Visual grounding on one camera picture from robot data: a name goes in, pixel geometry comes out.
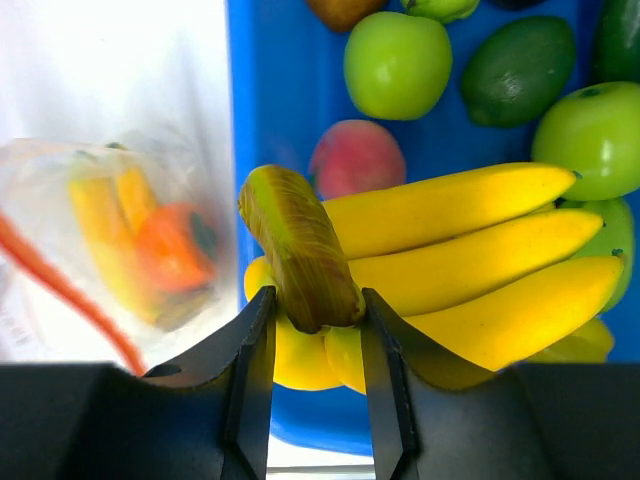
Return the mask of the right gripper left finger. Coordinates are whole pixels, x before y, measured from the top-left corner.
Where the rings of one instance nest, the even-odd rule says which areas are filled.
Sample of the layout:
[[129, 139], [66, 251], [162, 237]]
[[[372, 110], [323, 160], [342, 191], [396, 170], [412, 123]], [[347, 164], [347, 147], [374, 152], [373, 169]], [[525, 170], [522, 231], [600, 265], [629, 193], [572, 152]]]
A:
[[107, 363], [1, 368], [5, 479], [262, 479], [276, 291], [136, 377]]

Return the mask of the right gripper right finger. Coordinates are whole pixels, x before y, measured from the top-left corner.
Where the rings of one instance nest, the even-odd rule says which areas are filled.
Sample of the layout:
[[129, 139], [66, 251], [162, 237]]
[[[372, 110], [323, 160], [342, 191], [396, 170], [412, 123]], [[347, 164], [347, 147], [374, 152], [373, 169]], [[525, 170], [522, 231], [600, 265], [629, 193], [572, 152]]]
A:
[[380, 479], [635, 479], [635, 364], [520, 364], [455, 355], [366, 289], [362, 325]]

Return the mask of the yellow banana bunch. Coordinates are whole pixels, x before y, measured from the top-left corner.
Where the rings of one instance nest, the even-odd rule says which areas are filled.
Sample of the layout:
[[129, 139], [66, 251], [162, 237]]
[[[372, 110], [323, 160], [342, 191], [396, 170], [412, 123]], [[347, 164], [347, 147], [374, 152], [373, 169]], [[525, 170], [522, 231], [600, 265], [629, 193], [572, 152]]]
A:
[[67, 189], [75, 219], [105, 287], [138, 320], [155, 323], [162, 298], [139, 269], [133, 233], [113, 179], [74, 175]]
[[604, 221], [551, 207], [574, 182], [557, 166], [507, 163], [321, 201], [298, 172], [255, 168], [238, 210], [263, 253], [244, 289], [276, 290], [275, 382], [364, 393], [366, 291], [412, 343], [444, 349], [431, 377], [449, 389], [580, 329], [612, 298], [625, 265], [616, 253], [578, 256]]

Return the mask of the orange tomato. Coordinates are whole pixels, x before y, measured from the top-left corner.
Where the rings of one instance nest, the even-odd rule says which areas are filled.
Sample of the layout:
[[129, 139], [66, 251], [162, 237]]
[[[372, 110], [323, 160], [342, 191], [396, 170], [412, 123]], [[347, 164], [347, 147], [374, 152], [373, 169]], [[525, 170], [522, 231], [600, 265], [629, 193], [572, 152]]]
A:
[[172, 202], [156, 209], [136, 234], [140, 265], [162, 292], [182, 293], [216, 277], [218, 238], [209, 218], [194, 204]]

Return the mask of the clear zip top bag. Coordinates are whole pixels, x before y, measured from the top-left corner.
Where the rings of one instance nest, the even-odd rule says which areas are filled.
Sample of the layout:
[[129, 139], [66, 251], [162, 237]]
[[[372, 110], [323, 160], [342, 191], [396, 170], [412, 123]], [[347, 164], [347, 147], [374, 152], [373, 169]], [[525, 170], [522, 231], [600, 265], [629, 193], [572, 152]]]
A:
[[[75, 219], [74, 175], [109, 176], [135, 238], [172, 202], [196, 205], [216, 231], [216, 277], [166, 293], [149, 325], [114, 300]], [[1, 359], [5, 363], [113, 362], [142, 373], [224, 326], [237, 311], [229, 190], [200, 149], [168, 126], [95, 144], [14, 139], [1, 149]]]

